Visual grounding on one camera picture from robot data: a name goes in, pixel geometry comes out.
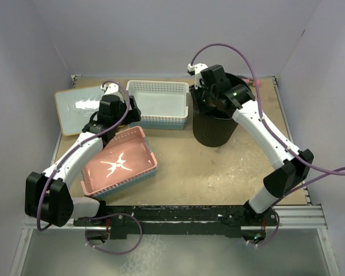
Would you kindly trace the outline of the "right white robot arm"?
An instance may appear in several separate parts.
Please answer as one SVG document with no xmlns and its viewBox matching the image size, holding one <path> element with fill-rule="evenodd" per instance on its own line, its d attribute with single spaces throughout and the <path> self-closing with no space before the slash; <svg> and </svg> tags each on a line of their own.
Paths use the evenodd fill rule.
<svg viewBox="0 0 345 276">
<path fill-rule="evenodd" d="M 252 90 L 239 77 L 226 73 L 221 65 L 193 67 L 194 86 L 210 107 L 225 113 L 241 125 L 257 142 L 272 168 L 264 177 L 263 187 L 244 205 L 244 218 L 251 225 L 259 224 L 268 211 L 286 193 L 305 180 L 313 153 L 301 150 L 258 107 Z"/>
</svg>

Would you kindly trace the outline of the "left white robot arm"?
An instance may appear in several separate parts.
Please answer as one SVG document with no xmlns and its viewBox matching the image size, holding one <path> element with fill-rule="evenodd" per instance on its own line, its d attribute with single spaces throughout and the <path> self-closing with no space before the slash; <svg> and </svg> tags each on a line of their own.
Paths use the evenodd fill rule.
<svg viewBox="0 0 345 276">
<path fill-rule="evenodd" d="M 134 96 L 104 95 L 98 111 L 94 112 L 81 130 L 76 142 L 51 167 L 41 173 L 30 173 L 25 182 L 24 212 L 49 226 L 64 226 L 69 219 L 87 219 L 93 225 L 106 221 L 107 212 L 101 203 L 90 197 L 73 198 L 70 186 L 85 165 L 100 153 L 115 137 L 120 125 L 141 119 Z"/>
</svg>

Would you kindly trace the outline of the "pink marker pen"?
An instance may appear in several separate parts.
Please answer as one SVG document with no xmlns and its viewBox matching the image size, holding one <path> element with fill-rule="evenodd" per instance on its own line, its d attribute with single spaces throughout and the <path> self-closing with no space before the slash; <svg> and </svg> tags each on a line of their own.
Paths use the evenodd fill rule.
<svg viewBox="0 0 345 276">
<path fill-rule="evenodd" d="M 261 81 L 260 79 L 254 80 L 252 78 L 248 78 L 242 75 L 238 75 L 238 78 L 240 78 L 241 80 L 243 80 L 244 82 L 246 82 L 246 84 L 248 84 L 249 86 L 252 87 L 260 87 L 261 86 Z"/>
</svg>

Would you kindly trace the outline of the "blue perforated basket under white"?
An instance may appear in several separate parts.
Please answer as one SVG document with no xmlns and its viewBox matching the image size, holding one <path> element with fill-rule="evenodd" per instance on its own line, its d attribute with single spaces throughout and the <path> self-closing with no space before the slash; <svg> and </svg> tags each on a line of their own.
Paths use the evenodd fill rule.
<svg viewBox="0 0 345 276">
<path fill-rule="evenodd" d="M 175 129 L 182 130 L 187 122 L 187 117 L 143 117 L 136 125 L 148 129 Z"/>
</svg>

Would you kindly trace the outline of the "small whiteboard yellow frame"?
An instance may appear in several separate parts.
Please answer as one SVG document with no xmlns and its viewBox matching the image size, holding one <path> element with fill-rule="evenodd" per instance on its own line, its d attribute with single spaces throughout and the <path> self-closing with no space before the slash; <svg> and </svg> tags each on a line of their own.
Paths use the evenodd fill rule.
<svg viewBox="0 0 345 276">
<path fill-rule="evenodd" d="M 81 133 L 98 110 L 104 91 L 97 86 L 57 91 L 54 94 L 60 128 L 64 136 Z"/>
</svg>

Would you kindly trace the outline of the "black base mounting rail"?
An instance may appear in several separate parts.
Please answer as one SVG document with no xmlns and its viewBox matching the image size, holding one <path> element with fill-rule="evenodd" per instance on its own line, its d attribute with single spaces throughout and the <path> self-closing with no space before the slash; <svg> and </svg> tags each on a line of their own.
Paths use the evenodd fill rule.
<svg viewBox="0 0 345 276">
<path fill-rule="evenodd" d="M 264 237 L 278 224 L 273 209 L 255 214 L 245 205 L 107 205 L 94 218 L 78 218 L 76 227 L 110 226 L 111 239 L 128 235 L 220 235 L 228 238 Z"/>
</svg>

